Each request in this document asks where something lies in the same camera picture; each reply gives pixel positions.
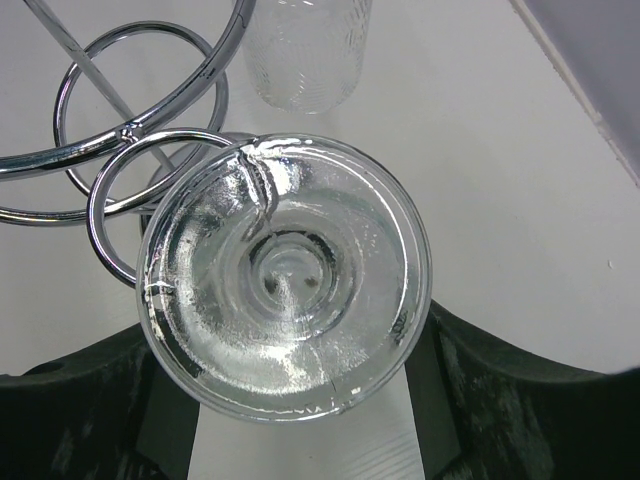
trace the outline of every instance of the glass rim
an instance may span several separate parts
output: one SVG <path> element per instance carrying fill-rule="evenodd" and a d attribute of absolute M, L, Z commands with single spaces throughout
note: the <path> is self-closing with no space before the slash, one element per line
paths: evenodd
<path fill-rule="evenodd" d="M 258 142 L 261 143 L 265 141 L 292 138 L 299 140 L 311 140 L 312 142 L 331 145 L 339 151 L 348 154 L 349 160 L 355 165 L 362 167 L 364 163 L 367 168 L 369 166 L 372 166 L 375 169 L 378 169 L 378 174 L 375 175 L 375 177 L 377 178 L 380 185 L 383 185 L 386 189 L 385 198 L 391 198 L 396 202 L 397 206 L 406 217 L 406 221 L 410 227 L 410 231 L 412 234 L 411 241 L 416 242 L 415 250 L 419 259 L 418 274 L 421 285 L 420 289 L 417 292 L 418 294 L 416 308 L 413 312 L 410 336 L 408 335 L 407 337 L 403 338 L 402 348 L 399 350 L 397 358 L 395 358 L 395 361 L 393 363 L 390 363 L 389 366 L 385 367 L 384 369 L 380 369 L 380 374 L 372 378 L 372 382 L 367 384 L 366 387 L 363 387 L 362 390 L 358 393 L 352 394 L 348 401 L 344 401 L 341 404 L 336 405 L 335 408 L 326 409 L 319 413 L 300 414 L 297 416 L 288 417 L 279 415 L 277 412 L 272 411 L 268 411 L 268 413 L 267 411 L 260 412 L 257 409 L 253 409 L 249 406 L 240 404 L 239 402 L 226 398 L 216 393 L 215 391 L 206 388 L 201 383 L 196 381 L 193 376 L 189 375 L 184 370 L 183 365 L 173 357 L 171 351 L 167 348 L 166 345 L 159 341 L 157 335 L 154 333 L 155 327 L 153 325 L 153 322 L 155 321 L 155 314 L 152 313 L 154 308 L 151 305 L 151 294 L 147 291 L 148 282 L 146 275 L 149 270 L 148 265 L 150 254 L 156 251 L 154 240 L 157 239 L 154 239 L 154 233 L 156 233 L 158 225 L 164 220 L 163 214 L 167 212 L 167 209 L 170 206 L 172 206 L 176 202 L 179 202 L 179 195 L 177 195 L 177 192 L 188 186 L 189 182 L 193 179 L 194 176 L 205 170 L 215 170 L 220 168 L 227 162 L 228 159 L 234 156 L 234 151 L 237 151 L 244 146 L 256 144 Z M 405 249 L 407 239 L 405 239 L 402 235 L 400 235 L 400 238 L 403 249 Z M 262 135 L 238 142 L 230 147 L 214 152 L 213 155 L 208 159 L 205 159 L 201 163 L 192 167 L 187 173 L 180 177 L 179 180 L 171 187 L 171 189 L 162 199 L 162 201 L 156 208 L 154 215 L 149 221 L 140 247 L 137 265 L 136 299 L 142 330 L 156 359 L 165 370 L 165 372 L 167 372 L 169 377 L 189 396 L 215 411 L 224 413 L 225 415 L 231 416 L 233 418 L 266 424 L 301 423 L 316 420 L 330 415 L 341 414 L 360 404 L 366 398 L 369 398 L 375 392 L 380 390 L 400 370 L 404 362 L 413 351 L 416 343 L 418 342 L 418 339 L 420 338 L 420 335 L 422 334 L 424 325 L 426 323 L 428 309 L 431 302 L 431 292 L 433 285 L 431 249 L 426 234 L 426 229 L 413 200 L 401 185 L 401 183 L 396 179 L 396 177 L 377 160 L 351 145 L 322 136 L 295 133 Z M 399 307 L 401 308 L 403 304 L 404 301 L 399 304 Z"/>

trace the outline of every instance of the textured glass bottle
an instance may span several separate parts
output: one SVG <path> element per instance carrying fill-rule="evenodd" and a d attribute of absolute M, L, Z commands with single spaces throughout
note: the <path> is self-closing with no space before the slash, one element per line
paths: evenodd
<path fill-rule="evenodd" d="M 251 83 L 268 104 L 321 113 L 362 70 L 373 0 L 260 0 L 243 41 Z"/>

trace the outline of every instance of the glass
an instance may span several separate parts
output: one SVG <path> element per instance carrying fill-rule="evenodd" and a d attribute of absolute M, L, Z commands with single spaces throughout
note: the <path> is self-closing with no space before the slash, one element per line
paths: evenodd
<path fill-rule="evenodd" d="M 251 83 L 269 105 L 321 113 L 362 70 L 372 0 L 260 0 L 243 40 Z"/>
<path fill-rule="evenodd" d="M 345 411 L 400 368 L 427 315 L 413 203 L 334 140 L 265 136 L 213 155 L 144 236 L 136 284 L 152 349 L 187 393 L 233 416 Z"/>

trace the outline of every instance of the white table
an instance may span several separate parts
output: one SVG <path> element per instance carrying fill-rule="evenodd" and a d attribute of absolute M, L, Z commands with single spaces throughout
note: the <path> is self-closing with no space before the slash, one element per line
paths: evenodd
<path fill-rule="evenodd" d="M 215 42 L 230 12 L 227 0 L 50 4 L 81 43 L 142 19 Z M 98 64 L 134 110 L 199 62 L 173 38 L 126 45 Z M 17 0 L 0 3 L 0 60 L 0 153 L 51 147 L 69 61 Z M 378 0 L 361 84 L 327 115 L 261 103 L 239 59 L 229 77 L 226 129 L 332 136 L 399 178 L 426 224 L 434 297 L 445 307 L 570 365 L 610 372 L 640 363 L 640 194 L 507 0 Z M 204 125 L 212 99 L 174 124 Z M 118 122 L 84 79 L 69 118 L 72 139 Z M 132 167 L 124 188 L 141 186 L 154 167 Z M 0 204 L 83 205 L 63 174 L 2 183 Z M 136 219 L 109 225 L 133 261 Z M 133 292 L 102 269 L 82 227 L 0 225 L 0 247 L 1 371 L 21 374 L 137 322 Z M 404 374 L 344 416 L 309 425 L 265 427 L 203 408 L 190 478 L 423 478 Z"/>

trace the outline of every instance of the metal rod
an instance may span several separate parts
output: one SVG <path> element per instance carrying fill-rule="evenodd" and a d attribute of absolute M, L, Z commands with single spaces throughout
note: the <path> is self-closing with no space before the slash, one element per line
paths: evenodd
<path fill-rule="evenodd" d="M 69 31 L 64 27 L 60 19 L 47 5 L 45 0 L 23 0 L 24 3 L 33 12 L 36 18 L 47 29 L 51 36 L 60 44 L 64 51 L 71 59 L 78 64 L 82 73 L 84 73 L 91 83 L 104 96 L 114 110 L 122 117 L 123 120 L 130 120 L 135 117 L 133 111 L 126 104 L 124 99 L 113 88 L 102 72 L 91 61 L 84 49 L 71 36 Z M 175 167 L 171 161 L 159 148 L 152 150 L 153 156 L 158 159 L 160 164 L 172 171 Z"/>

